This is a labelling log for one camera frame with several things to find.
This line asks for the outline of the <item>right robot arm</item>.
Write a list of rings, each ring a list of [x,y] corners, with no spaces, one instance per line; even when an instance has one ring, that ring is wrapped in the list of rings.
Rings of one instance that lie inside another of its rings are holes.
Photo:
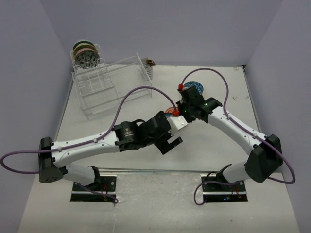
[[[223,105],[215,98],[204,99],[196,87],[181,90],[181,100],[177,102],[178,111],[188,123],[202,120],[221,130],[234,140],[248,155],[245,162],[222,168],[217,174],[217,186],[229,190],[235,182],[252,179],[264,182],[283,165],[280,139],[274,134],[266,136],[232,115],[226,114]]]

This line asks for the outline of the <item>orange floral bowl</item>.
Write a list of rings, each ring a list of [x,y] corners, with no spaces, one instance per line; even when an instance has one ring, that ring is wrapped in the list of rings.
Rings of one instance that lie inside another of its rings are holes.
[[[165,110],[165,115],[172,116],[173,115],[173,111],[174,111],[174,108],[170,107],[170,108]]]

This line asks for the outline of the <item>blue triangle pattern bowl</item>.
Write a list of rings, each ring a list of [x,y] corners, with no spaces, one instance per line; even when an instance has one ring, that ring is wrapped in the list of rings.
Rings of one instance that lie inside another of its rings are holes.
[[[183,87],[184,88],[189,88],[189,87],[196,87],[197,91],[199,92],[199,94],[203,94],[203,91],[204,91],[204,87],[201,83],[199,82],[196,82],[196,81],[189,81],[189,82],[186,82],[183,84]]]

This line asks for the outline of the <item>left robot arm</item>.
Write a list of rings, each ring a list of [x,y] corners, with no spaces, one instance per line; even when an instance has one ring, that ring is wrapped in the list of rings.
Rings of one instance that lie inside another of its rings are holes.
[[[183,116],[166,117],[160,111],[148,121],[125,121],[111,131],[80,139],[57,142],[50,137],[43,138],[38,155],[39,181],[53,183],[65,179],[95,191],[101,185],[98,168],[81,166],[76,161],[104,153],[139,150],[149,145],[155,145],[166,154],[182,142],[181,137],[173,142],[169,139],[186,126]]]

